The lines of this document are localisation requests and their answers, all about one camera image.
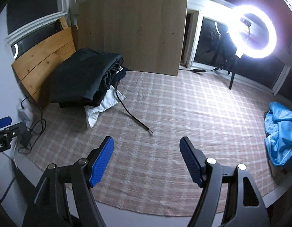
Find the black elastic-waist pants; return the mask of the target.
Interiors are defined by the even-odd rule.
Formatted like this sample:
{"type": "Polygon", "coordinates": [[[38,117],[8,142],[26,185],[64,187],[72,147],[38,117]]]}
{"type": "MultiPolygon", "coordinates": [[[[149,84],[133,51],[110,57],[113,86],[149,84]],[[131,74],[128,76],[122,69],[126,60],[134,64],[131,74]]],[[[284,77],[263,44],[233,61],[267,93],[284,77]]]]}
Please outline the black elastic-waist pants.
{"type": "Polygon", "coordinates": [[[82,48],[50,75],[50,102],[61,108],[98,107],[123,64],[118,53],[82,48]]]}

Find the white power adapter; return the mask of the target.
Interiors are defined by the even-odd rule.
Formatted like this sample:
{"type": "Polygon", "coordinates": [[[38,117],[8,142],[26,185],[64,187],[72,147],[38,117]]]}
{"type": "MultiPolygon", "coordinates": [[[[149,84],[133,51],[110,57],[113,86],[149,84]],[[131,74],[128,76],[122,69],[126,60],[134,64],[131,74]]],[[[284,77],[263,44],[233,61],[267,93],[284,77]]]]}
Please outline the white power adapter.
{"type": "Polygon", "coordinates": [[[17,110],[19,118],[26,124],[28,128],[30,128],[34,120],[34,114],[31,110],[31,106],[27,103],[20,103],[17,106],[17,110]]]}

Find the pink plaid rug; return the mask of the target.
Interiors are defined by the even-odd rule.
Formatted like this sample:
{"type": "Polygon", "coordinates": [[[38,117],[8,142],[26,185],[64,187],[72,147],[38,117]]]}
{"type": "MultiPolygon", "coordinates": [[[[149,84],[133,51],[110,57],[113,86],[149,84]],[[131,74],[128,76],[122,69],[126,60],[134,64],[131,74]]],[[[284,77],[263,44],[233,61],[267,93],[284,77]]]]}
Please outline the pink plaid rug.
{"type": "Polygon", "coordinates": [[[71,165],[110,136],[114,152],[93,188],[95,200],[142,214],[190,216],[201,189],[179,150],[187,136],[222,165],[244,163],[261,195],[275,189],[264,145],[269,93],[239,82],[228,88],[216,75],[189,71],[128,72],[118,89],[125,101],[101,113],[91,129],[84,110],[48,105],[45,133],[29,160],[42,170],[71,165]]]}

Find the white folded garment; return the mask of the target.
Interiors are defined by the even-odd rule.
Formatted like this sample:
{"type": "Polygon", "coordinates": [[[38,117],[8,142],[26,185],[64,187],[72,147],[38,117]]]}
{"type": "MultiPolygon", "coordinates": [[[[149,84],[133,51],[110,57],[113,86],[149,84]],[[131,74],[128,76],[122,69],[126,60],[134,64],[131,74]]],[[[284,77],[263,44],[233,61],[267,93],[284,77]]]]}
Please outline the white folded garment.
{"type": "Polygon", "coordinates": [[[120,67],[120,70],[117,71],[115,76],[112,78],[112,82],[108,91],[102,95],[101,102],[99,104],[92,104],[91,106],[85,106],[86,114],[86,126],[91,129],[95,126],[99,114],[108,110],[109,108],[120,103],[119,100],[124,101],[126,97],[116,90],[117,84],[122,80],[127,74],[128,68],[120,67]]]}

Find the pine wood plank panel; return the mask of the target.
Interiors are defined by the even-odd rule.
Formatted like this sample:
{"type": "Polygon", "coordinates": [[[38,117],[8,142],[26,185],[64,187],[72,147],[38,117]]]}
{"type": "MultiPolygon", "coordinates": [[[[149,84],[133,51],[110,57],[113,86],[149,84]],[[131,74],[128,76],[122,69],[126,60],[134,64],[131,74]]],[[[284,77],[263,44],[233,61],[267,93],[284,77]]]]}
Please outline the pine wood plank panel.
{"type": "Polygon", "coordinates": [[[49,76],[76,52],[73,35],[76,35],[77,29],[69,27],[65,17],[59,18],[57,22],[61,31],[29,49],[12,64],[20,83],[42,109],[49,103],[49,76]]]}

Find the blue zip jacket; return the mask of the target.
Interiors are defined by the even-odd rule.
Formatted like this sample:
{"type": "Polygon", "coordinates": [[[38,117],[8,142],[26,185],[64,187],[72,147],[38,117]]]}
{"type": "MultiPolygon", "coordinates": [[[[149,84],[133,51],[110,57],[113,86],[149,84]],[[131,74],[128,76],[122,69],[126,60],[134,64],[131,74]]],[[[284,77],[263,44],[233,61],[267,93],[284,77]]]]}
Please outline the blue zip jacket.
{"type": "Polygon", "coordinates": [[[292,111],[278,102],[269,104],[264,118],[264,143],[271,163],[285,166],[292,158],[292,111]]]}

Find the large wooden board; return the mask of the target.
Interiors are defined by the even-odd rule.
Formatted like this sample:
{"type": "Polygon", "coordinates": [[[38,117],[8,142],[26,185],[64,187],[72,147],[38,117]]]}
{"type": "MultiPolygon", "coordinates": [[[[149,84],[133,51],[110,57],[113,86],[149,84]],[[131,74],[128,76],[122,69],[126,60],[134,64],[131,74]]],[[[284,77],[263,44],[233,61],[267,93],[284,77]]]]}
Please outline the large wooden board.
{"type": "Polygon", "coordinates": [[[119,53],[133,71],[176,76],[188,0],[87,0],[78,6],[78,45],[119,53]]]}

